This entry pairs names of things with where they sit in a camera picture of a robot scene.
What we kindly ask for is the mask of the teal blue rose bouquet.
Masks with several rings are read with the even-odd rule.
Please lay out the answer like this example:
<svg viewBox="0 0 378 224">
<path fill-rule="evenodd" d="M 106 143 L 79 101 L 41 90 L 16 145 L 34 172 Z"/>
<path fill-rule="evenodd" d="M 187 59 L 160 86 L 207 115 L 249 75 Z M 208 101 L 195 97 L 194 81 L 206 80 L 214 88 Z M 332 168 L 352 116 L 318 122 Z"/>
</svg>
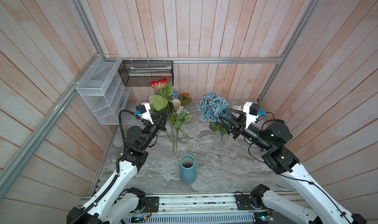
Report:
<svg viewBox="0 0 378 224">
<path fill-rule="evenodd" d="M 218 131 L 221 135 L 226 134 L 225 127 L 220 120 L 220 117 L 228 116 L 229 105 L 225 98 L 218 96 L 216 92 L 204 94 L 200 97 L 197 108 L 201 112 L 201 121 L 209 122 L 209 129 L 212 132 Z"/>
</svg>

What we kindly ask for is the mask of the pink white hydrangea bouquet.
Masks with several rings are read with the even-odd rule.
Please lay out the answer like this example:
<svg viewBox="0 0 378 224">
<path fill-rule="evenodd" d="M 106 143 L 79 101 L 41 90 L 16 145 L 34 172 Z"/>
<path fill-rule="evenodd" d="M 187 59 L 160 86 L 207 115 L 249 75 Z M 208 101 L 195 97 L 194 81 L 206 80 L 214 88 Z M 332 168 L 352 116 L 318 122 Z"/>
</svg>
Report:
<svg viewBox="0 0 378 224">
<path fill-rule="evenodd" d="M 242 106 L 238 106 L 238 105 L 234 105 L 232 108 L 234 110 L 238 110 L 238 111 L 242 111 L 243 110 L 243 107 Z"/>
</svg>

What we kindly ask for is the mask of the red sunflower stem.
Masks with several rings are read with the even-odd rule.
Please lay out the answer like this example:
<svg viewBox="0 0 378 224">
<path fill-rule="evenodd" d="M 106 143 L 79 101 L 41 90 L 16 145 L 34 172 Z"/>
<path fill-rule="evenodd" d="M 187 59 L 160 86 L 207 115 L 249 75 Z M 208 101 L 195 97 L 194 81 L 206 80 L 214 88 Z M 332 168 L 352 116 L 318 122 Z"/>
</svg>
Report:
<svg viewBox="0 0 378 224">
<path fill-rule="evenodd" d="M 171 102 L 168 102 L 168 97 L 172 94 L 173 86 L 172 83 L 168 82 L 168 77 L 164 77 L 160 80 L 152 80 L 149 83 L 149 86 L 154 89 L 155 94 L 152 96 L 153 98 L 153 106 L 150 109 L 150 112 L 152 115 L 160 111 L 164 108 L 171 108 L 172 106 L 181 106 L 181 102 L 178 99 L 174 99 Z M 172 139 L 172 132 L 168 133 L 168 137 L 171 140 Z"/>
</svg>

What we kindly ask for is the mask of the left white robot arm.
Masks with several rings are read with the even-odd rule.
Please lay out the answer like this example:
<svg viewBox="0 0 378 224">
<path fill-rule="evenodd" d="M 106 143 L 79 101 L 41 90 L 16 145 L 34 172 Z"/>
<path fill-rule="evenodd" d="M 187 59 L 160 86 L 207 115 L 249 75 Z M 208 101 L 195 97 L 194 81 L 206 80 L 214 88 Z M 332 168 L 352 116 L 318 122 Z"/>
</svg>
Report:
<svg viewBox="0 0 378 224">
<path fill-rule="evenodd" d="M 140 171 L 152 147 L 152 140 L 159 131 L 166 130 L 168 108 L 150 114 L 148 103 L 137 106 L 136 112 L 130 112 L 144 124 L 144 128 L 132 126 L 127 131 L 121 130 L 123 153 L 116 161 L 116 169 L 99 191 L 81 208 L 74 207 L 67 216 L 68 224 L 118 224 L 129 213 L 145 209 L 145 192 L 130 188 L 125 196 L 118 200 L 126 184 Z"/>
</svg>

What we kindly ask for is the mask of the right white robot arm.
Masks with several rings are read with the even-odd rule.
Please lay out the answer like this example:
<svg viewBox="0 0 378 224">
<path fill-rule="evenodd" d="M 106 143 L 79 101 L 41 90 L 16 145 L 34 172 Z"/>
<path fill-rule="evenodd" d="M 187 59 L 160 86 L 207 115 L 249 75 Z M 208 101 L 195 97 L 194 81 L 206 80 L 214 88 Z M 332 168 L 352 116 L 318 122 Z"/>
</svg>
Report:
<svg viewBox="0 0 378 224">
<path fill-rule="evenodd" d="M 266 185 L 256 186 L 248 198 L 236 195 L 236 200 L 246 208 L 256 211 L 273 210 L 297 224 L 365 224 L 360 214 L 352 214 L 340 205 L 307 172 L 299 159 L 285 145 L 293 138 L 285 122 L 270 119 L 268 127 L 258 128 L 262 113 L 247 102 L 244 110 L 228 108 L 227 116 L 219 120 L 234 139 L 242 136 L 264 152 L 261 162 L 276 175 L 289 182 L 310 205 L 305 208 L 272 191 Z"/>
</svg>

